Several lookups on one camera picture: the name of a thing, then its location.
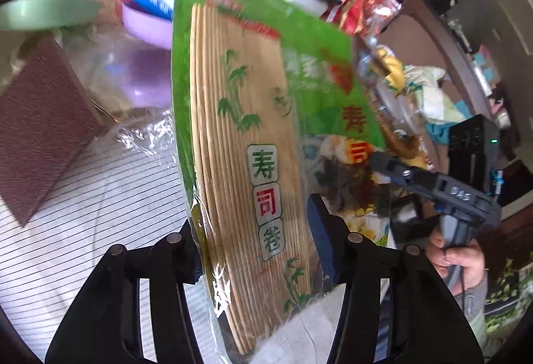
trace white striped surface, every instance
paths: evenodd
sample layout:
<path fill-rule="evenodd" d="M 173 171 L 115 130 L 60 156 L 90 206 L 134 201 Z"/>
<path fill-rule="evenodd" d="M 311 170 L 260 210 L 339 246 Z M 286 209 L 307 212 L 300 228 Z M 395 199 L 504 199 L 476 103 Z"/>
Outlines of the white striped surface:
<path fill-rule="evenodd" d="M 93 142 L 25 228 L 0 199 L 0 305 L 22 339 L 44 360 L 62 317 L 98 260 L 114 243 L 133 249 L 178 231 L 188 206 L 173 152 L 126 151 L 116 141 Z M 206 363 L 218 363 L 203 279 L 186 287 Z M 145 357 L 156 359 L 148 281 L 141 281 Z"/>

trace black plastic mount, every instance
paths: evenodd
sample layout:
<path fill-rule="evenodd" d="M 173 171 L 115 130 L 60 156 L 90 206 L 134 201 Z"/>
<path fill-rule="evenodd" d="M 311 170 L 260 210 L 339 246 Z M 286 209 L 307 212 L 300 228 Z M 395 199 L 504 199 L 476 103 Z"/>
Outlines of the black plastic mount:
<path fill-rule="evenodd" d="M 139 279 L 150 279 L 150 310 L 157 361 L 202 364 L 183 283 L 202 275 L 196 244 L 185 223 L 152 247 L 110 247 L 65 314 L 46 364 L 134 364 L 143 358 Z"/>
<path fill-rule="evenodd" d="M 327 364 L 374 362 L 380 281 L 390 279 L 391 327 L 383 363 L 481 364 L 479 344 L 455 299 L 418 247 L 378 247 L 344 220 L 330 215 L 322 198 L 307 200 L 307 218 L 326 278 L 346 284 Z"/>

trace screw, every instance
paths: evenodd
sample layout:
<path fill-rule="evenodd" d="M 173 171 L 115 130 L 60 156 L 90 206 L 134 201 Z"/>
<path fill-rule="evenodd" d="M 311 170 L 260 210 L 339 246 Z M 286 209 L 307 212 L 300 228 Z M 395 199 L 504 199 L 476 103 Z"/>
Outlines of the screw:
<path fill-rule="evenodd" d="M 361 234 L 359 233 L 350 233 L 348 235 L 348 240 L 351 242 L 351 243 L 361 243 L 363 241 L 363 237 Z"/>
<path fill-rule="evenodd" d="M 181 241 L 181 235 L 179 233 L 171 233 L 167 236 L 168 243 L 178 243 L 179 241 Z"/>
<path fill-rule="evenodd" d="M 407 252 L 412 256 L 418 256 L 420 254 L 420 249 L 416 245 L 409 245 L 407 247 Z"/>
<path fill-rule="evenodd" d="M 124 247 L 120 245 L 119 243 L 116 243 L 111 247 L 111 255 L 112 256 L 118 256 L 122 251 L 124 251 Z"/>

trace red chinese character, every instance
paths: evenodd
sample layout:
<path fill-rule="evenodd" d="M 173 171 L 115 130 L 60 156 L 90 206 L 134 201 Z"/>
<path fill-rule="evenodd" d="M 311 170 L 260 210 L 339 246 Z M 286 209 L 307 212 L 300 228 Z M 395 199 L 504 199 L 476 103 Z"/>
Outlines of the red chinese character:
<path fill-rule="evenodd" d="M 264 216 L 265 214 L 274 215 L 276 212 L 274 188 L 258 191 L 257 197 L 261 216 Z"/>
<path fill-rule="evenodd" d="M 350 156 L 353 164 L 361 164 L 367 160 L 367 144 L 366 143 L 351 143 Z"/>
<path fill-rule="evenodd" d="M 361 107 L 354 107 L 353 105 L 344 107 L 342 109 L 342 119 L 348 122 L 346 125 L 346 131 L 354 128 L 359 133 L 363 132 L 366 116 L 363 114 L 363 109 Z"/>

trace black device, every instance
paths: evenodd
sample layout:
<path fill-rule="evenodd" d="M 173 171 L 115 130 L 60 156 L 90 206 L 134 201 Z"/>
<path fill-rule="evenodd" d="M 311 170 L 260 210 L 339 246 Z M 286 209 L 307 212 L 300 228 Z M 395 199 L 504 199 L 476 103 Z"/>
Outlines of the black device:
<path fill-rule="evenodd" d="M 450 128 L 449 174 L 432 173 L 409 167 L 396 158 L 376 152 L 370 167 L 389 176 L 394 183 L 435 202 L 440 210 L 444 250 L 464 247 L 480 231 L 497 227 L 502 209 L 498 172 L 494 169 L 498 153 L 498 129 L 482 115 Z M 451 289 L 460 279 L 462 268 L 451 266 L 444 279 Z"/>
<path fill-rule="evenodd" d="M 202 364 L 183 284 L 202 275 L 185 223 L 151 247 L 111 246 L 66 312 L 46 353 L 47 364 L 151 363 L 142 354 L 139 279 L 150 279 L 157 362 Z"/>
<path fill-rule="evenodd" d="M 498 127 L 481 114 L 453 125 L 448 142 L 448 174 L 479 191 L 490 193 L 498 140 Z"/>

